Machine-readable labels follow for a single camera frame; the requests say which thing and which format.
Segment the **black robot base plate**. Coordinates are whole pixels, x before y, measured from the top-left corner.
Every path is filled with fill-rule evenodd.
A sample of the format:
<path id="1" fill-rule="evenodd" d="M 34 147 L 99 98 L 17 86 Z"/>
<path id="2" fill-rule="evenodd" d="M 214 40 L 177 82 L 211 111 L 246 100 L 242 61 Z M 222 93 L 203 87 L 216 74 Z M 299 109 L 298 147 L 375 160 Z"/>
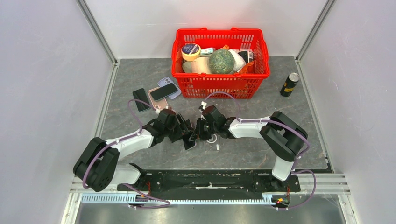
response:
<path id="1" fill-rule="evenodd" d="M 132 187 L 165 200 L 260 199 L 301 190 L 297 176 L 282 182 L 269 169 L 148 169 Z"/>

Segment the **clear magsafe phone case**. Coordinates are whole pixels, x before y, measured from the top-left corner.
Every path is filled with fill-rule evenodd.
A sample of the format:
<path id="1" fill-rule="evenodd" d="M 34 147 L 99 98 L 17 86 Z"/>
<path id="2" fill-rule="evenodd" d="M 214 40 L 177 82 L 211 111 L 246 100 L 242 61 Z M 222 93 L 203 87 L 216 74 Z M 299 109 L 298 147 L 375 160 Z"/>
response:
<path id="1" fill-rule="evenodd" d="M 205 150 L 208 152 L 220 150 L 219 138 L 217 134 L 212 134 L 209 140 L 205 141 Z"/>

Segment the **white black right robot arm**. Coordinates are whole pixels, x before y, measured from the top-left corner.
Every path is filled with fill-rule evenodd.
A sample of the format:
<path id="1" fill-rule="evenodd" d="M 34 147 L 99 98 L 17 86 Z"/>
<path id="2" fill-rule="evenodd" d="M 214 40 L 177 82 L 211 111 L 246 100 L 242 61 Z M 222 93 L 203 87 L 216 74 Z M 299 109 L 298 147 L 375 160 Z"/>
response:
<path id="1" fill-rule="evenodd" d="M 295 169 L 296 160 L 310 148 L 307 132 L 280 111 L 257 119 L 225 117 L 217 107 L 201 106 L 201 117 L 189 141 L 208 141 L 215 134 L 224 139 L 263 139 L 275 153 L 276 160 L 269 184 L 281 191 L 288 186 L 288 178 Z"/>

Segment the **dark green smartphone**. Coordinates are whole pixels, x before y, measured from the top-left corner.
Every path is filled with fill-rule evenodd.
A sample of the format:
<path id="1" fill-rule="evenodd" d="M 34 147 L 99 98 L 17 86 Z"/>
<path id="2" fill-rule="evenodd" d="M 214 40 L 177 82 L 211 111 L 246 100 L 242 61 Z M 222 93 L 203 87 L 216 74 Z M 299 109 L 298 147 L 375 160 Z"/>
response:
<path id="1" fill-rule="evenodd" d="M 154 100 L 160 100 L 160 99 L 163 99 L 169 95 L 172 95 L 173 93 L 176 93 L 177 91 L 178 91 L 178 88 L 173 83 L 169 83 L 169 84 L 153 91 L 151 93 L 151 96 L 154 98 Z"/>

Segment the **pink phone case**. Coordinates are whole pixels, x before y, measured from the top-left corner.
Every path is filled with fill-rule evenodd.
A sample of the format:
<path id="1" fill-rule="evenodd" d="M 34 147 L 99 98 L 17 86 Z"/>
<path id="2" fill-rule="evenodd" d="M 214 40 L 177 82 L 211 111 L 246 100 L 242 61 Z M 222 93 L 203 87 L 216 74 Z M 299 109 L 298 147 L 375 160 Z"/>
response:
<path id="1" fill-rule="evenodd" d="M 159 89 L 159 87 L 156 87 L 156 88 L 153 88 L 151 90 L 148 90 L 147 94 L 148 94 L 148 97 L 149 97 L 153 107 L 156 110 L 160 110 L 161 111 L 162 109 L 168 108 L 169 105 L 168 105 L 168 102 L 167 102 L 167 100 L 165 98 L 160 99 L 160 100 L 154 100 L 154 98 L 151 96 L 151 93 L 153 91 L 157 90 L 157 89 Z"/>

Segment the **black smartphone silver edge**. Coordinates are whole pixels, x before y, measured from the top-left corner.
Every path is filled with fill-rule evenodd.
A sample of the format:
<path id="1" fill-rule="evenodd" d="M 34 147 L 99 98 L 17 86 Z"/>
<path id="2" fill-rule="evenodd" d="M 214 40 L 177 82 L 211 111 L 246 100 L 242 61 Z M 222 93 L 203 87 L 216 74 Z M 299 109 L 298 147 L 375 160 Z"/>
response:
<path id="1" fill-rule="evenodd" d="M 193 147 L 196 146 L 196 142 L 195 141 L 183 140 L 183 143 L 184 143 L 184 149 L 185 150 L 192 149 Z"/>

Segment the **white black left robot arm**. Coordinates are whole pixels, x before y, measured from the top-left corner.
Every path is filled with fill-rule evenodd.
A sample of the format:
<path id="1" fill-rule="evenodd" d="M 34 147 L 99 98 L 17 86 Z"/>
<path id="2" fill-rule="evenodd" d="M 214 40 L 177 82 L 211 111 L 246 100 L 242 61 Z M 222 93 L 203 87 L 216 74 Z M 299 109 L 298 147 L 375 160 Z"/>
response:
<path id="1" fill-rule="evenodd" d="M 171 142 L 188 138 L 193 132 L 192 122 L 172 109 L 163 109 L 137 131 L 128 135 L 103 140 L 92 138 L 73 167 L 73 173 L 82 181 L 84 189 L 100 192 L 110 184 L 129 184 L 134 190 L 145 188 L 147 179 L 137 165 L 119 166 L 118 162 L 139 150 L 149 149 L 165 138 Z"/>

